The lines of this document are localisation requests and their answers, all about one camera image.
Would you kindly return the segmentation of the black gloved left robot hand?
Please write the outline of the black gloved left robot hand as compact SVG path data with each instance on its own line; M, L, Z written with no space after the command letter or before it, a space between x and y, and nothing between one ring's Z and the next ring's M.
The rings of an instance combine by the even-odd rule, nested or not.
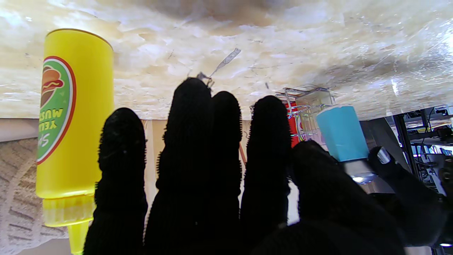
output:
M370 150L368 162L393 193L372 193L391 215L407 247L452 246L452 157L445 158L440 171L446 194L426 187L387 152L378 146Z

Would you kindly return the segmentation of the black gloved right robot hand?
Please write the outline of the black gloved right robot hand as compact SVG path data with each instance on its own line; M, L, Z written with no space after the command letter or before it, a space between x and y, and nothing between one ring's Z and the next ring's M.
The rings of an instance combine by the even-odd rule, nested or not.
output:
M145 134L129 108L105 121L84 255L404 255L394 219L315 141L291 147L287 109L254 104L245 175L241 110L197 78L173 95L145 195Z

